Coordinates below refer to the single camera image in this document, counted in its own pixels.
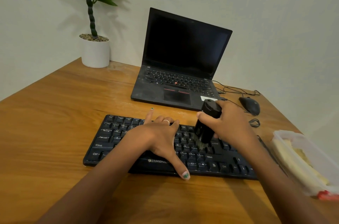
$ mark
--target plastic container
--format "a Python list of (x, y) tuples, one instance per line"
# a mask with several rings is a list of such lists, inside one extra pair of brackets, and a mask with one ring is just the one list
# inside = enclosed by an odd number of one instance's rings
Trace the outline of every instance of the plastic container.
[[(273, 135), (270, 148), (274, 157), (288, 177), (301, 185), (305, 195), (316, 196), (320, 191), (339, 194), (339, 166), (312, 141), (303, 134), (292, 131), (275, 131)], [(293, 148), (302, 149), (312, 167), (328, 179), (329, 184), (325, 185), (312, 171), (312, 168), (284, 140), (289, 140)]]

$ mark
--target keyboard cleaning brush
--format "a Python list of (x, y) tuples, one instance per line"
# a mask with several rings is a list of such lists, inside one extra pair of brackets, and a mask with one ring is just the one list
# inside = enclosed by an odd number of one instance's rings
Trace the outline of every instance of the keyboard cleaning brush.
[[(216, 119), (219, 118), (221, 115), (220, 105), (210, 99), (206, 99), (204, 101), (201, 111)], [(201, 123), (199, 120), (194, 127), (194, 133), (196, 136), (193, 136), (193, 138), (197, 147), (199, 147), (200, 150), (206, 148), (209, 145), (214, 135), (214, 131), (207, 127), (205, 124)]]

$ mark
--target hand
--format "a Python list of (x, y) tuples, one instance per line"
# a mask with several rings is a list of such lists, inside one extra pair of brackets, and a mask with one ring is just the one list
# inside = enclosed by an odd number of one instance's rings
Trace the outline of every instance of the hand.
[(174, 150), (174, 136), (179, 128), (179, 120), (174, 121), (171, 117), (164, 118), (163, 116), (158, 116), (155, 121), (152, 122), (152, 115), (153, 108), (146, 115), (145, 123), (131, 131), (138, 133), (144, 132), (146, 136), (150, 138), (149, 150), (167, 159), (180, 177), (184, 180), (189, 180), (189, 171), (183, 162), (180, 161)]
[(210, 127), (220, 139), (240, 151), (244, 146), (249, 145), (249, 142), (256, 140), (256, 135), (240, 107), (228, 101), (216, 101), (216, 103), (222, 108), (220, 118), (215, 119), (200, 111), (197, 113), (197, 118), (203, 124)]

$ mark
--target plant stem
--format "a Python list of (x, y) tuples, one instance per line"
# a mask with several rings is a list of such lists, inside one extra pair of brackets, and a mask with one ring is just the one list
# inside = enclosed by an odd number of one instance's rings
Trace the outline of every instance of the plant stem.
[(88, 6), (88, 15), (90, 17), (90, 21), (91, 21), (91, 33), (92, 33), (92, 37), (93, 39), (97, 39), (98, 38), (98, 33), (97, 30), (95, 29), (95, 19), (93, 16), (93, 2), (92, 0), (86, 0), (87, 6)]

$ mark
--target laptop keyboard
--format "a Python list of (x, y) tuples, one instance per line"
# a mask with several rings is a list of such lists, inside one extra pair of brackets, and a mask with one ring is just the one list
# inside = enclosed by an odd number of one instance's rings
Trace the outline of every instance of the laptop keyboard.
[(186, 89), (208, 97), (215, 97), (207, 79), (196, 79), (181, 74), (156, 71), (152, 68), (146, 69), (143, 79), (146, 83)]
[[(142, 124), (144, 124), (143, 119), (106, 115), (83, 159), (83, 164), (97, 165), (119, 144), (129, 130)], [(191, 175), (257, 179), (250, 164), (230, 144), (212, 139), (207, 148), (199, 150), (192, 138), (193, 128), (193, 126), (180, 125), (173, 145), (177, 156), (186, 165)], [(151, 151), (144, 152), (129, 172), (177, 175), (166, 159)]]

